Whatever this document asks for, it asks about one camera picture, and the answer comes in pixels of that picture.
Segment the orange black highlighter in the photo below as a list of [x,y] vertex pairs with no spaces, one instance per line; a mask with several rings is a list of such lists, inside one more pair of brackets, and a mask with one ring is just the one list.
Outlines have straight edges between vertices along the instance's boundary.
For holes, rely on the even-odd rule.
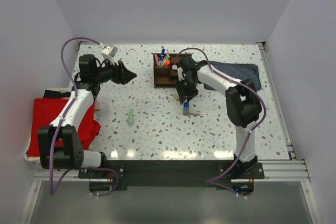
[[170,63],[170,60],[166,60],[165,63],[164,63],[164,66],[165,66],[165,67],[169,67],[170,64],[171,64],[171,63]]

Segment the brown wooden desk organizer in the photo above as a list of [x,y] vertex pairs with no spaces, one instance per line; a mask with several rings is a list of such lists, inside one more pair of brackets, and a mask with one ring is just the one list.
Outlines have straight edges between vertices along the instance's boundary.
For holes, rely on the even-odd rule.
[[178,78],[171,77],[171,70],[172,65],[177,64],[179,66],[179,62],[187,56],[191,56],[192,54],[181,54],[178,57],[177,54],[170,54],[170,66],[156,66],[154,54],[152,54],[153,58],[153,81],[154,81],[154,87],[155,88],[174,88],[174,83]]

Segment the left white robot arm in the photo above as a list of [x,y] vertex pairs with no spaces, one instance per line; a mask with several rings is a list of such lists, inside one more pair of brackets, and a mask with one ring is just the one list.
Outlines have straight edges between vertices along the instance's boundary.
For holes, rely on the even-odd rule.
[[97,178],[108,174],[109,165],[102,152],[85,151],[78,134],[79,126],[88,109],[94,104],[101,84],[112,81],[125,85],[137,75],[119,60],[111,63],[105,59],[97,65],[94,55],[79,57],[79,72],[68,102],[48,126],[38,129],[40,163],[44,169],[90,168]]

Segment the red gel pen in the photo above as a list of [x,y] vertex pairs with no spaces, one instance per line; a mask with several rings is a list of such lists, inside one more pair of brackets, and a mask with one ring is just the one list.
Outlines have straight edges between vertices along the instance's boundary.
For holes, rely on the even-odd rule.
[[156,54],[154,54],[153,56],[154,56],[154,59],[155,59],[156,66],[158,67],[159,66],[159,59],[158,59]]

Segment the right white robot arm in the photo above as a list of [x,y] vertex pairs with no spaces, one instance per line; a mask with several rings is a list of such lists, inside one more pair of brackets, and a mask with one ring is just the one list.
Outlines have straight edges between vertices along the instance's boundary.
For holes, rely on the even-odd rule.
[[237,163],[234,165],[234,173],[239,178],[246,178],[257,163],[254,129],[262,111],[253,82],[233,78],[207,61],[196,62],[191,56],[179,61],[177,73],[175,88],[184,109],[198,95],[198,84],[207,84],[224,95],[227,116],[236,129],[234,160]]

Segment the blue battery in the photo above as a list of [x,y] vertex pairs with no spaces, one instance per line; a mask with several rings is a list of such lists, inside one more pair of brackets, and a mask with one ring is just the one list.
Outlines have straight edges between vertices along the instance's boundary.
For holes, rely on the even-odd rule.
[[190,115],[190,105],[188,102],[183,103],[183,115],[185,116]]

